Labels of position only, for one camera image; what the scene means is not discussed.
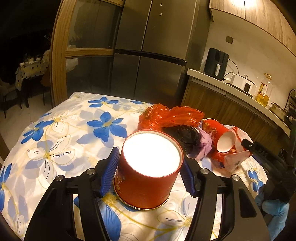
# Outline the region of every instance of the electrical outlet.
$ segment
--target electrical outlet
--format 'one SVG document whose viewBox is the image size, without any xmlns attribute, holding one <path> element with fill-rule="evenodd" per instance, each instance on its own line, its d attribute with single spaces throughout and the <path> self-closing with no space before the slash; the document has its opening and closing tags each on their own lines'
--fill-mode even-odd
<svg viewBox="0 0 296 241">
<path fill-rule="evenodd" d="M 232 44 L 233 43 L 233 37 L 226 36 L 226 42 Z"/>
</svg>

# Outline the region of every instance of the table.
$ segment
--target table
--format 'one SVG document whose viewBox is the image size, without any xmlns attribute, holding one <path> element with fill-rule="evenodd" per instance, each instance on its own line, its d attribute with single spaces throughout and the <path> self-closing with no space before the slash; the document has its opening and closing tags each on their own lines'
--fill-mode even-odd
<svg viewBox="0 0 296 241">
<path fill-rule="evenodd" d="M 23 66 L 20 66 L 17 68 L 15 75 L 15 86 L 16 88 L 21 91 L 22 88 L 22 82 L 24 79 L 34 78 L 40 75 L 44 75 L 47 68 L 48 68 L 49 62 L 44 62 L 43 60 L 40 61 L 34 61 L 30 64 L 24 64 Z M 29 107 L 27 95 L 26 93 L 23 94 L 23 97 L 25 99 L 26 107 Z"/>
<path fill-rule="evenodd" d="M 28 126 L 0 172 L 0 211 L 16 234 L 24 239 L 40 199 L 57 175 L 79 176 L 107 158 L 113 146 L 121 149 L 125 137 L 137 130 L 139 115 L 149 106 L 140 101 L 76 92 Z M 91 120 L 107 123 L 107 128 L 89 126 L 87 122 Z M 107 142 L 100 138 L 103 133 L 109 135 Z M 216 175 L 231 175 L 209 158 L 199 164 Z M 258 186 L 267 181 L 263 168 L 252 157 L 244 161 L 235 174 L 241 177 L 253 197 L 257 195 Z M 84 239 L 78 198 L 73 199 L 77 236 Z M 178 175 L 169 200 L 155 210 L 139 211 L 128 207 L 113 190 L 99 200 L 99 206 L 111 240 L 183 241 L 196 202 L 197 198 L 186 192 Z M 218 194 L 212 239 L 219 232 L 221 207 L 222 195 Z"/>
</svg>

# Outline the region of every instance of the blue glove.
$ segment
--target blue glove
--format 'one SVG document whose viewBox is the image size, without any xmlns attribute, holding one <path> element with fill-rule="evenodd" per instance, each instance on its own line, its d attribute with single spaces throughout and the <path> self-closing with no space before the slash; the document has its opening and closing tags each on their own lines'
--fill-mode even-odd
<svg viewBox="0 0 296 241">
<path fill-rule="evenodd" d="M 289 211 L 289 203 L 284 203 L 277 200 L 266 200 L 263 202 L 264 192 L 259 193 L 255 197 L 255 202 L 258 207 L 261 207 L 262 210 L 273 216 L 272 220 L 268 225 L 268 231 L 270 235 L 271 241 L 278 236 L 278 234 L 285 227 L 285 222 L 287 220 L 288 211 Z"/>
</svg>

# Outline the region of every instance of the kitchen wall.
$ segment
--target kitchen wall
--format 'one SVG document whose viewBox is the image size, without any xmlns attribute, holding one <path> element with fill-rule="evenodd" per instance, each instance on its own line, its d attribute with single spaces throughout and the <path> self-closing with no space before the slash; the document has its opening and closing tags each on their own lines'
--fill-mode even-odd
<svg viewBox="0 0 296 241">
<path fill-rule="evenodd" d="M 234 38 L 233 44 L 226 42 L 227 35 Z M 229 58 L 238 66 L 239 74 L 247 75 L 256 84 L 255 95 L 258 93 L 264 73 L 270 74 L 274 87 L 268 105 L 275 102 L 282 108 L 285 107 L 290 90 L 296 88 L 296 58 L 295 62 L 291 63 L 279 57 L 273 48 L 256 36 L 222 22 L 210 24 L 201 71 L 204 69 L 209 48 L 216 48 L 229 54 Z M 235 65 L 228 61 L 226 73 L 230 71 L 237 74 Z"/>
</svg>

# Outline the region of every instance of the bottle label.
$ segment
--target bottle label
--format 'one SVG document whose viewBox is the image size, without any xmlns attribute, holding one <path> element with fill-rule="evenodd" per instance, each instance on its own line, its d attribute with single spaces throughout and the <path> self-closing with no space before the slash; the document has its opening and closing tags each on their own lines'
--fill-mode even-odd
<svg viewBox="0 0 296 241">
<path fill-rule="evenodd" d="M 267 92 L 268 86 L 266 84 L 261 83 L 258 93 L 265 96 Z"/>
</svg>

